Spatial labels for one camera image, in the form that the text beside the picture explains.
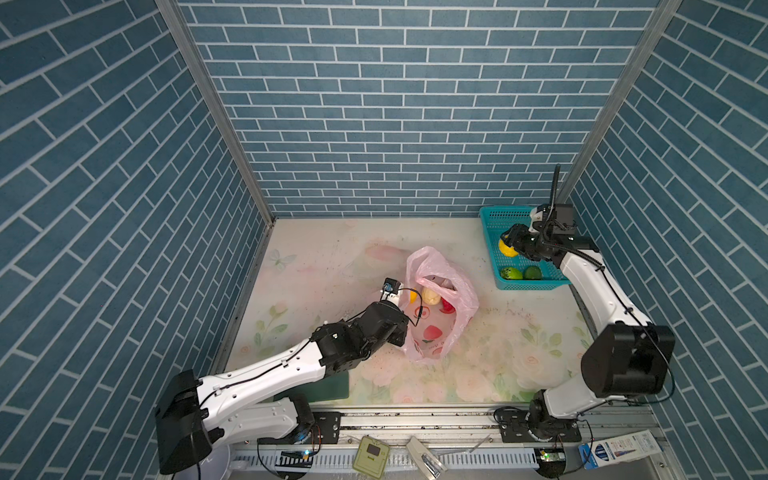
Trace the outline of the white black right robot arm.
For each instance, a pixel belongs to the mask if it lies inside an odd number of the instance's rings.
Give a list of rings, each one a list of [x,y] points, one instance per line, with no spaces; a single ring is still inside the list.
[[[577,233],[572,205],[540,205],[527,223],[502,230],[493,244],[555,267],[575,289],[597,333],[580,360],[579,375],[533,396],[525,420],[530,437],[578,441],[578,416],[610,401],[645,399],[673,386],[674,333],[632,303],[597,244]]]

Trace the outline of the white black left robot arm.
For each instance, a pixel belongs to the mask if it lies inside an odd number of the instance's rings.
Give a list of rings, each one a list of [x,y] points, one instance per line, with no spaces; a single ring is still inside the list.
[[[282,404],[274,396],[349,371],[385,344],[403,345],[409,323],[395,303],[377,301],[247,367],[201,378],[192,370],[174,375],[154,410],[160,473],[197,467],[225,445],[302,435],[312,419],[307,402]]]

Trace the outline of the yellow lemon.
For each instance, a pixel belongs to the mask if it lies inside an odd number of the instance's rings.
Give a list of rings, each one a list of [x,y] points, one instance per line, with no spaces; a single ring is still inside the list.
[[[498,242],[498,249],[505,257],[514,258],[518,256],[518,252],[513,247],[507,245],[502,239]]]

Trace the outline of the green apple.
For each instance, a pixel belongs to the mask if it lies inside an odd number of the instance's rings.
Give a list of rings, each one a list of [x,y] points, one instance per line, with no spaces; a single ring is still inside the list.
[[[516,281],[516,280],[523,280],[524,275],[523,273],[514,267],[504,267],[500,270],[500,276],[502,279],[506,281]]]

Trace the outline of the pink plastic bag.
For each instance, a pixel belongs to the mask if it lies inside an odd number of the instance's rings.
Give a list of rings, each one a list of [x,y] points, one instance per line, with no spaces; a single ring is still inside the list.
[[[399,306],[409,317],[401,350],[414,363],[442,361],[479,309],[469,276],[430,246],[408,257],[400,296]]]

